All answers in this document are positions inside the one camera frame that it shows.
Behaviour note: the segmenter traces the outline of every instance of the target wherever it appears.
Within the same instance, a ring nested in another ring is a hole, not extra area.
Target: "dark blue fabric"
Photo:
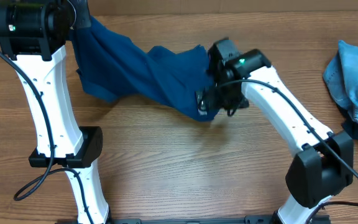
[[[140,93],[197,121],[211,121],[218,112],[201,116],[197,109],[195,91],[213,84],[202,46],[180,54],[156,46],[146,54],[95,18],[91,27],[72,30],[70,40],[83,89],[90,95],[112,102]]]

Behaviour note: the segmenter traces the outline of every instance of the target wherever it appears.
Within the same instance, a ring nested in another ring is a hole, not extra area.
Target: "wood grain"
[[[260,48],[293,94],[321,122],[341,130],[341,115],[322,72],[337,41],[358,45],[358,12],[286,12],[185,16],[97,17],[129,36],[141,49],[155,45],[175,52],[209,47],[229,36],[243,51]],[[288,197],[288,147],[251,105],[212,123],[197,123],[143,96],[110,105],[83,93],[67,43],[67,80],[79,125],[101,126],[104,148],[99,172],[114,218],[213,218],[270,214]],[[30,198],[12,196],[43,169],[27,157],[36,145],[24,91],[0,59],[0,223],[53,223],[76,217],[64,174],[47,179]],[[358,142],[354,167],[358,171]],[[358,201],[358,181],[336,200]],[[333,223],[358,223],[358,208],[328,207]]]
[[[358,0],[88,0],[94,16],[358,11]]]

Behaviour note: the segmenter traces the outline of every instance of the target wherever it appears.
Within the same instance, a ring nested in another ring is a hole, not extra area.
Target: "cable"
[[[5,56],[1,51],[0,51],[0,57],[6,62],[8,63],[14,70],[16,70],[18,72],[18,74],[25,80],[25,82],[30,86],[33,94],[35,95],[35,99],[37,100],[38,104],[40,105],[41,108],[41,112],[42,115],[44,116],[44,120],[45,120],[45,125],[47,127],[47,133],[48,133],[48,139],[49,139],[49,146],[50,146],[50,161],[47,167],[47,170],[45,171],[45,173],[43,175],[41,175],[40,177],[36,178],[35,180],[33,180],[32,182],[26,184],[24,187],[22,187],[14,196],[13,199],[15,201],[21,201],[25,198],[27,198],[28,196],[30,196],[31,194],[33,194],[41,185],[42,183],[45,181],[45,179],[47,178],[48,175],[50,174],[54,174],[55,172],[59,172],[60,169],[53,170],[50,171],[50,169],[52,168],[52,166],[54,165],[54,158],[55,158],[55,148],[56,145],[53,142],[53,137],[52,137],[52,128],[50,126],[50,121],[49,121],[49,117],[47,114],[47,110],[45,108],[45,105],[42,101],[42,95],[40,95],[40,93],[38,92],[37,88],[35,87],[35,85],[32,83],[32,81],[30,80],[30,78],[23,72],[23,70],[21,68],[19,68],[15,63],[13,63],[7,56]],[[93,224],[93,221],[91,219],[91,215],[88,211],[88,207],[86,206],[86,202],[85,202],[85,194],[84,194],[84,190],[83,190],[83,185],[80,179],[80,176],[78,175],[78,173],[70,168],[62,168],[65,171],[69,171],[75,174],[78,183],[80,185],[80,189],[81,189],[81,197],[82,197],[82,202],[84,205],[84,209],[85,212],[89,218],[89,222],[91,224]],[[28,192],[26,192],[24,195],[19,196],[25,189],[29,188],[31,185],[35,184],[37,182],[37,184],[31,188]]]
[[[271,90],[273,90],[275,93],[278,93],[291,107],[292,109],[295,111],[295,113],[299,116],[299,118],[302,120],[302,122],[305,124],[305,126],[309,129],[309,131],[316,137],[316,139],[329,151],[329,153],[331,153],[332,156],[335,157],[336,160],[338,160],[344,167],[346,167],[346,169],[348,169],[357,179],[358,179],[358,173],[351,168],[343,159],[341,159],[339,157],[338,154],[336,154],[336,152],[324,141],[324,139],[322,139],[314,130],[314,128],[309,124],[309,122],[307,121],[307,119],[302,115],[302,113],[298,110],[298,108],[292,103],[292,101],[284,94],[282,93],[278,88],[269,85],[267,83],[258,81],[258,80],[234,80],[231,82],[227,82],[227,83],[223,83],[222,85],[219,85],[217,87],[215,87],[215,89],[220,89],[222,87],[228,86],[228,85],[232,85],[235,83],[256,83],[259,85],[263,85]],[[200,108],[201,106],[201,102],[204,100],[204,97],[206,95],[204,95],[200,101],[200,104],[198,105],[198,108]],[[328,205],[350,205],[350,206],[356,206],[358,207],[358,203],[357,202],[342,202],[342,201],[338,201],[338,202],[325,202],[322,203],[320,205],[318,205],[316,207],[316,209],[313,211],[313,213],[308,217],[308,219],[306,220],[306,224],[309,224],[311,219],[318,213],[318,211],[320,209],[322,209],[325,206]]]

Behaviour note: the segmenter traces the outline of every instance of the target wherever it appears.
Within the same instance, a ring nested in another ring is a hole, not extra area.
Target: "wooden table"
[[[335,132],[343,118],[321,78],[337,41],[358,45],[358,12],[249,13],[98,17],[143,50],[182,52],[222,37],[241,50],[261,49],[293,94]],[[67,80],[79,125],[101,126],[99,172],[114,218],[244,217],[271,214],[286,201],[288,147],[254,105],[212,123],[197,123],[143,96],[107,104],[85,94],[67,43]],[[36,146],[30,110],[18,77],[0,59],[0,223],[75,219],[65,174],[50,176],[33,196],[12,196],[43,173],[27,157]],[[358,142],[354,154],[358,171]],[[358,201],[358,181],[335,200]],[[334,206],[333,223],[358,223],[358,208]]]

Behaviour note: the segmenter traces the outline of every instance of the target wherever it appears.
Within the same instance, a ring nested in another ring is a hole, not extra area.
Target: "wooden surface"
[[[209,47],[229,36],[243,51],[259,48],[294,95],[321,122],[341,130],[341,115],[321,78],[337,41],[358,45],[358,12],[250,13],[98,17],[143,50]],[[67,80],[79,125],[101,126],[99,172],[114,218],[243,217],[271,214],[286,201],[287,145],[255,106],[212,123],[197,123],[142,96],[115,106],[81,89],[71,43]],[[35,131],[19,80],[0,59],[0,223],[53,223],[77,211],[64,174],[31,197],[12,196],[43,169],[27,161]],[[358,171],[358,142],[354,167]],[[335,200],[358,201],[358,181]],[[333,223],[358,223],[358,208],[328,207]]]
[[[358,0],[88,0],[94,16],[358,11]]]

